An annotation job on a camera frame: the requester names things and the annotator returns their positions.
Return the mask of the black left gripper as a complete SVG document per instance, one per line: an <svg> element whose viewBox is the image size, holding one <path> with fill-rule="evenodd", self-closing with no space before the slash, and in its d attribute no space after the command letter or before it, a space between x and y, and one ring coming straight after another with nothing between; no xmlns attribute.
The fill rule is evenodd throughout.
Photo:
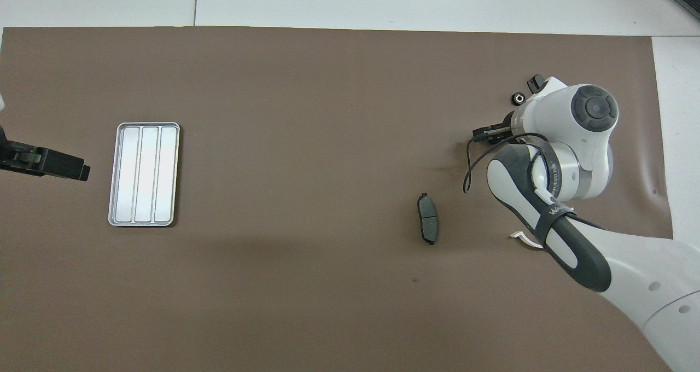
<svg viewBox="0 0 700 372"><path fill-rule="evenodd" d="M7 139L1 127L1 168L10 172L31 173L37 164L37 172L52 177L68 178L86 182L90 175L90 166L77 156L60 151L38 148L36 146L13 142Z"/></svg>

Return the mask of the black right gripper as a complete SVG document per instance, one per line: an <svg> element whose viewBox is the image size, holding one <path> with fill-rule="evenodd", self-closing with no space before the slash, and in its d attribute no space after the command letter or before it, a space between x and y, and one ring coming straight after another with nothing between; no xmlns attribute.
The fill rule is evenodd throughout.
<svg viewBox="0 0 700 372"><path fill-rule="evenodd" d="M503 124L494 124L487 127L479 127L474 130L475 143L490 143L497 144L506 138L514 135L513 132L513 117L514 114L507 114L504 117Z"/></svg>

